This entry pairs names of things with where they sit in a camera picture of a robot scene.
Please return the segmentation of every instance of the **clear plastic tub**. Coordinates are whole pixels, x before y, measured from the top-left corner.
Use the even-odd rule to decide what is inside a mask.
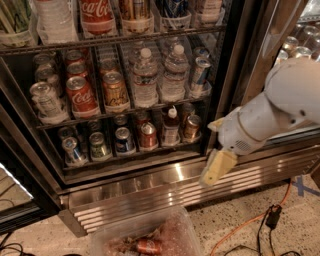
[[[143,237],[159,227],[162,227],[162,231],[158,241],[162,243],[163,253],[170,250],[175,252],[172,254],[175,256],[202,255],[193,224],[182,206],[169,207],[103,226],[91,237],[90,255],[115,255],[108,252],[109,243],[128,237]]]

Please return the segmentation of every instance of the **plastic bottle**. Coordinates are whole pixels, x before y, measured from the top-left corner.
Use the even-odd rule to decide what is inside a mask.
[[[162,126],[162,146],[174,146],[179,143],[180,120],[177,110],[173,107],[168,111],[168,115],[163,117]]]
[[[143,41],[134,42],[132,47],[129,50],[128,61],[129,61],[129,70],[132,71],[134,64],[140,57],[141,50],[145,48]]]
[[[133,91],[137,107],[150,107],[157,103],[158,63],[150,49],[143,48],[133,67]]]
[[[166,58],[161,85],[162,100],[173,102],[182,100],[185,93],[185,83],[188,80],[190,65],[182,45],[176,45]]]

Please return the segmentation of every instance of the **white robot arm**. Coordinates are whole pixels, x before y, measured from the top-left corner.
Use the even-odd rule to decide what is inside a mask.
[[[320,123],[320,63],[289,59],[268,74],[265,89],[243,107],[208,125],[218,132],[200,183],[213,185],[237,163],[237,156],[261,148],[268,138],[306,123]]]

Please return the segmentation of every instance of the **terrazzo floor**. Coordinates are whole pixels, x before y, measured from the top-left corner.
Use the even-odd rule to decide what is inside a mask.
[[[309,175],[296,177],[290,194],[283,205],[280,220],[272,231],[276,256],[296,251],[304,256],[320,255],[320,190]],[[224,236],[247,220],[263,214],[271,205],[284,197],[287,185],[279,182],[236,195],[187,207],[194,224],[203,256]],[[239,249],[227,254],[238,245],[257,249],[257,233],[261,219],[245,226],[216,250],[215,256],[259,255],[249,249]],[[263,225],[260,232],[263,256],[272,256],[269,228]],[[57,217],[39,221],[15,231],[7,243],[21,243],[25,252],[36,256],[62,256],[67,254],[90,255],[91,235],[76,238]],[[19,255],[17,253],[0,255]]]

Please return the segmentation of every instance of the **cable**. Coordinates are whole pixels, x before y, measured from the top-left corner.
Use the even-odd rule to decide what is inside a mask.
[[[287,187],[287,191],[285,193],[285,196],[283,197],[283,199],[281,200],[280,202],[280,206],[284,205],[285,202],[287,201],[287,198],[290,194],[290,190],[291,190],[291,187],[292,187],[292,180],[290,179],[290,182],[288,184],[288,187]],[[265,213],[262,213],[248,221],[246,221],[245,223],[241,224],[240,226],[238,226],[237,228],[235,228],[234,230],[232,230],[229,234],[227,234],[225,237],[223,237],[211,250],[211,253],[210,253],[210,256],[214,256],[216,250],[221,246],[221,244],[226,241],[229,237],[231,237],[232,235],[234,235],[236,232],[238,232],[240,229],[242,229],[243,227],[249,225],[250,223],[256,221],[256,220],[260,220],[262,219],[263,217],[265,216]]]

